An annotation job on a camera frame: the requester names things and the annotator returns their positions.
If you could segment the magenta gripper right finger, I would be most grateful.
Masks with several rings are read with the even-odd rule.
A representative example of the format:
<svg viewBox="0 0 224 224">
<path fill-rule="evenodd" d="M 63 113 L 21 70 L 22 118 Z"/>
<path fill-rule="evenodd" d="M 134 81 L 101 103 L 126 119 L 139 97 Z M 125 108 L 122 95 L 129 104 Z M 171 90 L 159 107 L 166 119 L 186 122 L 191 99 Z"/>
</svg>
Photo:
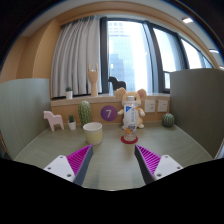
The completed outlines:
<svg viewBox="0 0 224 224">
<path fill-rule="evenodd" d="M 169 155 L 160 156 L 140 145 L 135 146 L 134 154 L 146 184 L 182 169 L 182 166 Z"/>
</svg>

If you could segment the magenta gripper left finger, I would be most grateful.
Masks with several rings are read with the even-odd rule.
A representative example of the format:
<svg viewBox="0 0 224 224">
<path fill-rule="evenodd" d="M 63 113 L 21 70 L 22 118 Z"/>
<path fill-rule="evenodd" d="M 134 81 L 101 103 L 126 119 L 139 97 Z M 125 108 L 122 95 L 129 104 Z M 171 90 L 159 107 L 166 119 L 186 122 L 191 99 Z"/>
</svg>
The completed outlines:
<svg viewBox="0 0 224 224">
<path fill-rule="evenodd" d="M 69 156 L 59 155 L 44 170 L 81 186 L 92 156 L 93 146 L 88 145 Z"/>
</svg>

